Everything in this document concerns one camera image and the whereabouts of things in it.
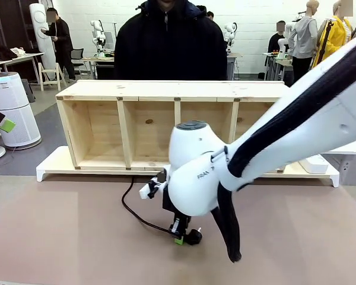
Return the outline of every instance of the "franka logo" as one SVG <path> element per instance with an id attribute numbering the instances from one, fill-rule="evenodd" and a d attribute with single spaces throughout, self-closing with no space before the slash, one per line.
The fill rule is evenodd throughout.
<path id="1" fill-rule="evenodd" d="M 198 180 L 200 180 L 200 179 L 206 177 L 207 175 L 209 175 L 209 172 L 208 172 L 208 171 L 204 171 L 203 173 L 197 175 L 196 177 L 198 178 Z"/>

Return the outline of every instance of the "yellow jacket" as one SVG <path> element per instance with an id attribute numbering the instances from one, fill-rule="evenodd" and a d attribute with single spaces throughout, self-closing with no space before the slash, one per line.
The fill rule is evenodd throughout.
<path id="1" fill-rule="evenodd" d="M 327 29 L 328 21 L 332 21 L 333 26 L 331 27 L 331 31 L 328 35 L 328 39 L 327 39 L 327 43 L 326 43 L 326 50 L 325 50 L 325 54 L 323 55 L 322 61 L 324 61 L 331 54 L 333 54 L 338 49 L 340 49 L 343 45 L 346 44 L 345 38 L 347 36 L 347 33 L 345 31 L 343 21 L 340 20 L 337 16 L 333 16 L 333 19 L 327 20 L 325 28 L 323 29 L 323 33 L 322 33 L 322 35 L 320 37 L 320 41 L 319 41 L 319 49 L 318 49 L 318 52 L 317 52 L 315 60 L 314 60 L 313 68 L 317 66 L 317 62 L 318 62 L 318 59 L 320 56 L 320 50 L 322 49 L 323 42 L 324 42 L 325 36 L 326 36 L 326 29 Z M 344 19 L 344 21 L 347 24 L 348 28 L 351 30 L 351 34 L 352 34 L 353 29 L 352 29 L 351 24 L 349 23 L 349 21 L 347 19 Z"/>

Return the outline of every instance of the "white shelf base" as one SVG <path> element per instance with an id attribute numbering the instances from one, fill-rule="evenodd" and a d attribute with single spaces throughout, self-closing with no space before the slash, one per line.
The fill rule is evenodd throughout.
<path id="1" fill-rule="evenodd" d="M 137 170 L 77 170 L 72 164 L 69 148 L 58 147 L 48 158 L 37 166 L 37 181 L 42 182 L 47 174 L 66 175 L 156 175 L 158 171 Z M 267 173 L 263 178 L 286 179 L 331 179 L 334 187 L 339 187 L 339 172 L 331 165 L 325 174 L 307 173 L 299 163 L 288 165 L 284 173 Z"/>

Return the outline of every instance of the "white brick wall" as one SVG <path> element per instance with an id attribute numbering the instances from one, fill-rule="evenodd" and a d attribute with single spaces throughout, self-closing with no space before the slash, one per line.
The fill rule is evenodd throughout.
<path id="1" fill-rule="evenodd" d="M 143 0 L 54 0 L 59 15 L 69 24 L 75 48 L 84 48 L 85 56 L 92 56 L 96 47 L 92 43 L 91 20 L 101 20 L 105 31 L 115 38 L 112 22 L 119 31 L 122 25 L 139 13 L 135 8 Z M 270 37 L 275 33 L 276 22 L 292 21 L 295 15 L 306 9 L 307 0 L 192 0 L 204 5 L 215 14 L 215 22 L 223 29 L 229 22 L 239 26 L 233 52 L 243 55 L 238 59 L 240 73 L 264 72 L 265 57 Z M 326 17 L 332 16 L 336 0 L 321 0 L 315 19 L 318 27 Z M 354 16 L 349 20 L 356 27 L 356 0 Z"/>

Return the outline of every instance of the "green block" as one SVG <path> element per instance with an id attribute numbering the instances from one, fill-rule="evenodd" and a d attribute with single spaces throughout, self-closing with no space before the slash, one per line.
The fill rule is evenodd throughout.
<path id="1" fill-rule="evenodd" d="M 174 239 L 174 241 L 178 245 L 183 245 L 183 237 L 181 239 Z"/>
<path id="2" fill-rule="evenodd" d="M 11 132 L 15 126 L 16 124 L 13 123 L 11 120 L 4 119 L 4 123 L 0 125 L 0 129 L 5 132 Z"/>

